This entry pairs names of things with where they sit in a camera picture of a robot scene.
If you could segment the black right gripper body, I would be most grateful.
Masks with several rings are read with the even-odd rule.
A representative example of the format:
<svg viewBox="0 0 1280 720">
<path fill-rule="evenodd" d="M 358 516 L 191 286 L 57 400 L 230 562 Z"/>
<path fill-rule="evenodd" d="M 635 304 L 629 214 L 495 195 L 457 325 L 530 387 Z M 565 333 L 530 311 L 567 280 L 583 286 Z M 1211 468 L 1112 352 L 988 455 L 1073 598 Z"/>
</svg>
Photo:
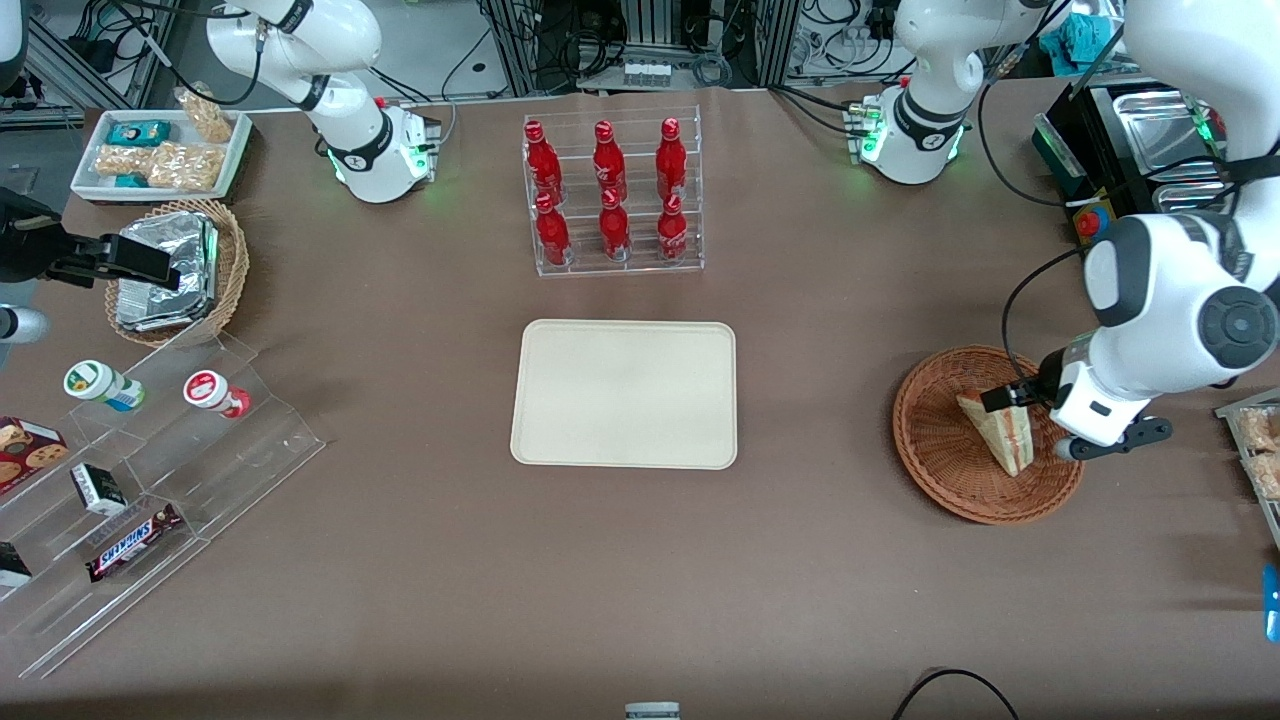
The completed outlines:
<svg viewBox="0 0 1280 720">
<path fill-rule="evenodd" d="M 1 188 L 1 282 L 32 281 L 65 255 L 61 217 L 27 196 Z"/>
</svg>

